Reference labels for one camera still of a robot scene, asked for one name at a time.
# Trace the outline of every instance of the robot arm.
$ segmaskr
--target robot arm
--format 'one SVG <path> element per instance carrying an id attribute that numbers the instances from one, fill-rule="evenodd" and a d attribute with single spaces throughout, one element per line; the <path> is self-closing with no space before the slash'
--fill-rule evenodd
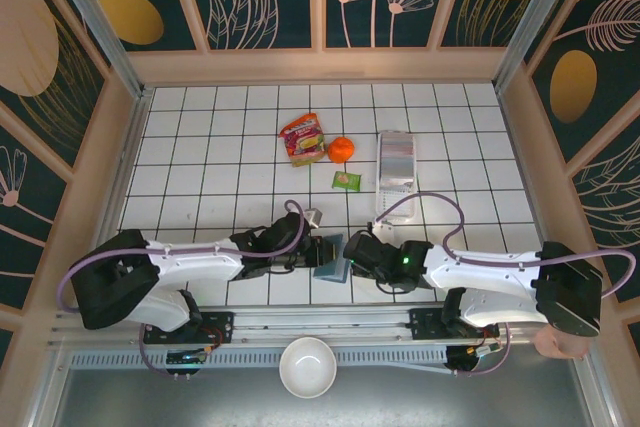
<path id="1" fill-rule="evenodd" d="M 500 266 L 571 254 L 564 245 L 545 242 L 541 252 L 522 254 L 454 253 L 457 258 L 494 265 L 459 262 L 442 246 L 429 242 L 407 241 L 396 248 L 367 232 L 351 237 L 344 257 L 351 260 L 354 275 L 404 292 L 418 287 L 447 291 L 445 310 L 455 313 L 450 319 L 454 322 L 476 328 L 499 322 L 548 322 L 573 335 L 598 335 L 602 274 L 589 263 L 520 269 Z"/>

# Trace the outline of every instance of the purple cable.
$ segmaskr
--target purple cable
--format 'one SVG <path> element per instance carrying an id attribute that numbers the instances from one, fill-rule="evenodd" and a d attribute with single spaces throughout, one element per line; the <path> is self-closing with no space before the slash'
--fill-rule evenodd
<path id="1" fill-rule="evenodd" d="M 618 282 L 616 282 L 613 286 L 611 286 L 610 289 L 607 289 L 604 292 L 602 292 L 603 299 L 613 294 L 618 289 L 620 289 L 620 287 L 626 284 L 627 281 L 633 275 L 633 272 L 636 268 L 635 256 L 631 252 L 628 252 L 622 249 L 596 250 L 594 252 L 588 252 L 586 254 L 572 254 L 572 255 L 565 255 L 564 257 L 556 257 L 555 259 L 532 260 L 528 262 L 496 263 L 496 262 L 491 262 L 487 260 L 475 260 L 475 259 L 458 257 L 453 252 L 453 250 L 449 248 L 449 239 L 451 239 L 451 237 L 453 237 L 454 235 L 456 235 L 458 232 L 462 230 L 462 227 L 464 226 L 464 212 L 462 212 L 462 209 L 456 202 L 451 200 L 449 197 L 446 197 L 442 194 L 438 194 L 436 192 L 416 192 L 415 194 L 408 195 L 404 199 L 401 199 L 395 204 L 393 204 L 391 207 L 385 210 L 381 215 L 379 215 L 376 218 L 376 222 L 379 222 L 382 219 L 384 219 L 387 215 L 389 215 L 390 212 L 392 212 L 394 209 L 396 209 L 399 205 L 406 202 L 407 200 L 413 199 L 415 197 L 422 197 L 422 196 L 435 197 L 437 199 L 444 200 L 445 202 L 448 202 L 450 205 L 452 205 L 458 211 L 458 215 L 460 216 L 460 222 L 458 223 L 458 226 L 455 229 L 453 229 L 451 232 L 449 232 L 447 235 L 445 235 L 444 239 L 442 239 L 442 247 L 444 248 L 447 255 L 449 255 L 452 259 L 455 259 L 458 262 L 464 262 L 466 264 L 477 265 L 480 267 L 500 267 L 500 268 L 506 267 L 506 268 L 513 268 L 513 269 L 521 269 L 521 268 L 528 268 L 528 267 L 544 267 L 546 265 L 563 264 L 565 262 L 574 262 L 576 260 L 591 259 L 593 257 L 606 257 L 611 255 L 619 255 L 622 257 L 626 257 L 629 260 L 629 266 L 627 267 L 627 272 L 622 276 L 620 280 L 618 280 Z"/>
<path id="2" fill-rule="evenodd" d="M 300 226 L 298 227 L 298 232 L 296 233 L 296 236 L 294 237 L 294 239 L 288 245 L 286 245 L 285 247 L 282 247 L 279 250 L 276 250 L 274 252 L 260 253 L 260 252 L 244 252 L 242 250 L 226 249 L 226 248 L 212 249 L 211 247 L 200 247 L 200 248 L 192 248 L 192 249 L 188 249 L 188 248 L 175 249 L 175 250 L 168 250 L 168 251 L 164 249 L 118 249 L 118 250 L 110 250 L 108 252 L 102 252 L 96 255 L 92 255 L 91 257 L 87 257 L 84 260 L 81 260 L 76 265 L 71 267 L 69 271 L 65 274 L 65 276 L 62 278 L 62 280 L 58 284 L 58 290 L 56 293 L 56 301 L 58 303 L 58 308 L 69 313 L 80 312 L 80 309 L 69 307 L 67 304 L 65 304 L 64 300 L 62 300 L 62 291 L 64 290 L 64 286 L 67 284 L 67 282 L 71 280 L 71 277 L 73 277 L 76 273 L 78 273 L 80 270 L 84 269 L 88 265 L 91 265 L 94 262 L 98 262 L 99 260 L 111 259 L 113 257 L 122 257 L 125 255 L 127 256 L 128 255 L 169 255 L 171 256 L 171 255 L 188 255 L 188 254 L 209 254 L 214 252 L 221 253 L 221 254 L 241 255 L 243 257 L 252 257 L 257 259 L 268 259 L 270 257 L 277 257 L 278 255 L 286 254 L 291 249 L 293 249 L 296 245 L 298 245 L 298 242 L 302 237 L 302 232 L 304 231 L 304 224 L 305 224 L 304 210 L 302 210 L 302 207 L 300 206 L 300 204 L 295 200 L 287 200 L 284 203 L 284 206 L 289 212 L 291 212 L 291 209 L 289 208 L 290 205 L 293 205 L 298 210 L 298 214 L 300 215 Z"/>

